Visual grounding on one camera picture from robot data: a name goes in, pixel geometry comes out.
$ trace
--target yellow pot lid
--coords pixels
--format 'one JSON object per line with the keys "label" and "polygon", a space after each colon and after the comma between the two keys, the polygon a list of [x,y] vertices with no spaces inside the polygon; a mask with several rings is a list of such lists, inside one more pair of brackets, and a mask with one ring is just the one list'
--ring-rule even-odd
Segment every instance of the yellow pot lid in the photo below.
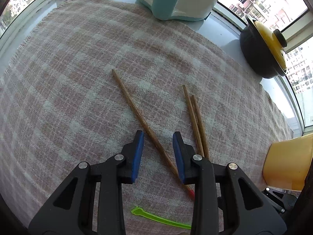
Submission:
{"label": "yellow pot lid", "polygon": [[287,46],[286,40],[281,32],[276,29],[274,32],[260,21],[254,21],[254,25],[269,47],[280,67],[286,70],[286,59],[284,47]]}

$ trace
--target marble surface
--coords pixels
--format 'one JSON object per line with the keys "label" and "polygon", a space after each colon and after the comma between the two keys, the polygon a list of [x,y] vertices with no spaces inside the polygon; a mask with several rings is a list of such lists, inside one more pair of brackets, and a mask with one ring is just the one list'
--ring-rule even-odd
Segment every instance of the marble surface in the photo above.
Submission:
{"label": "marble surface", "polygon": [[[35,15],[30,18],[25,26],[20,29],[18,35],[10,43],[4,54],[0,57],[0,75],[7,67],[9,59],[12,57],[18,46],[23,42],[31,30],[46,16],[52,9],[59,6],[65,0],[51,0],[47,5],[43,5]],[[139,3],[138,0],[116,0],[127,3]],[[200,33],[211,42],[219,46],[224,52],[226,52],[231,58],[233,58],[240,65],[250,70],[250,66],[245,60],[244,55],[239,45],[240,31],[233,26],[226,19],[215,13],[214,11],[209,15],[206,20],[197,22],[184,22],[190,28]],[[280,89],[275,79],[263,79],[262,77],[255,75],[256,80],[260,82],[263,88],[270,94],[270,97],[280,109],[282,114],[287,119],[287,122],[291,129],[294,131],[294,137],[301,136],[302,131],[299,128],[297,119],[293,113],[293,110],[285,97],[284,93]]]}

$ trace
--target yellow container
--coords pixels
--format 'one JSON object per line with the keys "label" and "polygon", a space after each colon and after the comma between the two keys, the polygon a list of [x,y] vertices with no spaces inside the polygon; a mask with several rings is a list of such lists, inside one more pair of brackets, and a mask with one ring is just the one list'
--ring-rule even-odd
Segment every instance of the yellow container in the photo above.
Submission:
{"label": "yellow container", "polygon": [[263,166],[269,186],[301,191],[313,157],[313,133],[270,146]]}

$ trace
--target metal rivet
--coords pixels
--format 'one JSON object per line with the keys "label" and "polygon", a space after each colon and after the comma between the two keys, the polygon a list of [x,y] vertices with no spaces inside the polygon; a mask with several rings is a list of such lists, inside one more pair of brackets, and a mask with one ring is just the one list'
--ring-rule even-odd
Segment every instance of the metal rivet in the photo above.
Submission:
{"label": "metal rivet", "polygon": [[81,162],[81,163],[78,165],[78,167],[79,167],[80,169],[85,169],[85,168],[87,168],[87,166],[88,166],[88,163],[86,163],[86,162]]}
{"label": "metal rivet", "polygon": [[238,165],[235,164],[235,163],[230,163],[230,164],[228,165],[228,167],[229,167],[230,169],[237,169],[237,168],[238,168]]}
{"label": "metal rivet", "polygon": [[201,155],[194,155],[194,156],[193,156],[193,159],[194,159],[195,161],[201,161],[201,160],[202,160],[202,156],[201,156]]}
{"label": "metal rivet", "polygon": [[115,159],[116,161],[121,161],[121,160],[124,159],[124,155],[122,155],[122,154],[117,154],[117,155],[114,157],[114,159]]}

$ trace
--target pair of chopsticks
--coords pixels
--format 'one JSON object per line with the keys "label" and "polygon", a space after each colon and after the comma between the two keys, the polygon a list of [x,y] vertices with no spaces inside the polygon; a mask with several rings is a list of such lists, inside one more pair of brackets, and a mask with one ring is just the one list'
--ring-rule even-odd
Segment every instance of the pair of chopsticks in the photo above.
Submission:
{"label": "pair of chopsticks", "polygon": [[188,110],[190,113],[191,124],[193,128],[193,133],[195,134],[196,143],[198,147],[198,154],[209,159],[209,148],[208,141],[205,135],[205,127],[202,122],[200,109],[196,100],[195,95],[191,96],[191,100],[188,93],[188,88],[183,85]]}
{"label": "pair of chopsticks", "polygon": [[[179,179],[179,175],[178,175],[178,170],[176,168],[176,165],[173,163],[172,159],[169,157],[169,155],[166,153],[164,147],[162,146],[162,144],[160,143],[160,141],[158,140],[155,132],[149,127],[149,125],[147,124],[147,122],[145,121],[145,119],[143,118],[142,114],[140,113],[139,109],[137,108],[137,106],[134,104],[134,101],[132,99],[132,97],[130,96],[130,94],[128,93],[127,89],[125,88],[123,82],[121,81],[120,77],[117,75],[116,71],[114,69],[112,69],[112,73],[113,73],[113,77],[116,80],[120,90],[122,91],[127,103],[129,104],[130,108],[132,109],[132,111],[134,112],[134,114],[137,116],[141,126],[143,127],[143,129],[146,131],[146,133],[149,135],[149,137],[151,138],[152,142],[154,143],[156,149],[159,151],[160,155],[162,156],[162,158],[165,160],[165,163],[167,164],[167,166],[170,168],[170,170],[172,171],[172,173],[175,175],[175,177],[178,179],[179,183],[181,184],[181,181]],[[187,185],[182,184],[183,188],[187,191],[188,195],[191,197],[191,199],[195,199],[195,194],[194,191]]]}

